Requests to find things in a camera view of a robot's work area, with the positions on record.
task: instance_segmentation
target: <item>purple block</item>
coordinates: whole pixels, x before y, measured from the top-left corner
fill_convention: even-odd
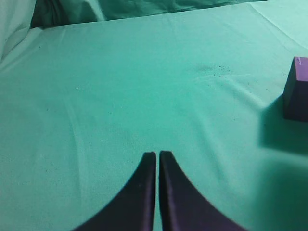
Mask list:
[[[308,58],[294,57],[283,91],[286,119],[308,122]]]

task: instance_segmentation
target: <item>green cloth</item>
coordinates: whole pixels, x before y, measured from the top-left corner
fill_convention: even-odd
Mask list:
[[[264,0],[37,0],[32,26],[148,16]]]
[[[36,0],[0,0],[0,62],[27,35]]]
[[[307,12],[280,0],[31,29],[0,64],[0,230],[70,230],[160,150],[247,229],[308,230],[308,124],[280,98],[308,56]]]

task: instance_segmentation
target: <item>purple cube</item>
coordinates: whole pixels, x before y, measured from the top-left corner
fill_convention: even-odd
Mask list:
[[[283,91],[285,119],[308,122],[308,58],[294,57]]]

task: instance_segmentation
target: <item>table surface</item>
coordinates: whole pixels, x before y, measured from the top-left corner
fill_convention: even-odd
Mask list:
[[[160,150],[247,229],[308,229],[308,125],[284,120],[281,99],[308,56],[307,11],[280,0],[31,29],[0,64],[0,230],[70,230]]]

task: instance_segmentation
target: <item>green tablecloth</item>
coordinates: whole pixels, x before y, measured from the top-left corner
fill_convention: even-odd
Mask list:
[[[160,150],[247,229],[308,230],[308,125],[284,120],[280,98],[308,56],[307,11],[281,0],[30,30],[0,64],[0,230],[72,229]]]

